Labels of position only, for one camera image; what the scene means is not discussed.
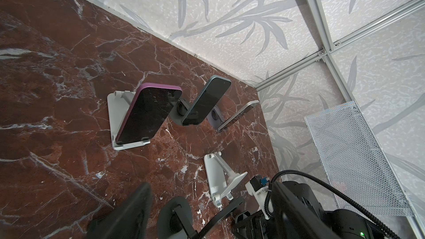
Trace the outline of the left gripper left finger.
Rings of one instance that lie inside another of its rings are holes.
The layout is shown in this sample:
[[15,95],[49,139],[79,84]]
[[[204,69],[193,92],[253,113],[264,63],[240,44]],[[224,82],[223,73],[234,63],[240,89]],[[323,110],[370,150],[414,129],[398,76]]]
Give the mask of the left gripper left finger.
[[151,213],[153,192],[142,183],[120,206],[95,219],[87,227],[88,239],[144,239]]

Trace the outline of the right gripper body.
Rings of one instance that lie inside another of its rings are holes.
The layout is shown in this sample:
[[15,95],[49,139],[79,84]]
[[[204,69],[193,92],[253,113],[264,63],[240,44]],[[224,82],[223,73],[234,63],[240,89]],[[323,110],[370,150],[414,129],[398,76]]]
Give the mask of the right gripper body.
[[276,237],[274,222],[266,220],[261,210],[253,214],[249,211],[239,214],[231,231],[236,239],[274,239]]

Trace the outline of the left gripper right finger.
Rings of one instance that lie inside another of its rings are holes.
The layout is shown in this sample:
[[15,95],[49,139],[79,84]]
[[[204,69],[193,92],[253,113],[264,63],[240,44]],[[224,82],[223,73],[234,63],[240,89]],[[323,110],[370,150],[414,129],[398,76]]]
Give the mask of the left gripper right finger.
[[273,184],[271,201],[277,233],[282,239],[337,239],[327,212],[312,188],[296,181]]

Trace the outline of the white folding phone stand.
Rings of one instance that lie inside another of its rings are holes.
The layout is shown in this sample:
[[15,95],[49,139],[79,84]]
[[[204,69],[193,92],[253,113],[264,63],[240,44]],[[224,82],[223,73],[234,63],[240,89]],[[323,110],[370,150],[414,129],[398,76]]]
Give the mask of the white folding phone stand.
[[221,152],[215,152],[204,156],[205,171],[209,184],[211,200],[218,209],[222,208],[222,199],[229,201],[234,197],[232,189],[247,176],[247,172],[237,173],[221,157]]

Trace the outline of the silver phone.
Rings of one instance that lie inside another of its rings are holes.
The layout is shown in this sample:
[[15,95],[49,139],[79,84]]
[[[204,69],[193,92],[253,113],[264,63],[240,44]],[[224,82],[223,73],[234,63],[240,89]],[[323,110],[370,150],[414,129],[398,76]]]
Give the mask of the silver phone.
[[228,118],[226,121],[224,121],[223,124],[220,125],[217,128],[217,131],[222,132],[222,131],[228,129],[231,125],[233,125],[235,122],[237,122],[243,115],[245,115],[246,113],[251,111],[258,104],[260,104],[259,100],[254,100],[254,101],[248,102],[241,109],[239,109],[234,115],[232,115],[230,118]]

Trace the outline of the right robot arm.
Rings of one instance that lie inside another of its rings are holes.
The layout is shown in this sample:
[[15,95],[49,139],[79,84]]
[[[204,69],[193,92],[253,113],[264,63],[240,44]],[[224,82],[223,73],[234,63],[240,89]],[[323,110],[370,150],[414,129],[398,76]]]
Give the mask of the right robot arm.
[[274,216],[240,214],[232,227],[237,239],[384,239],[376,224],[346,209],[325,211],[307,184],[274,183]]

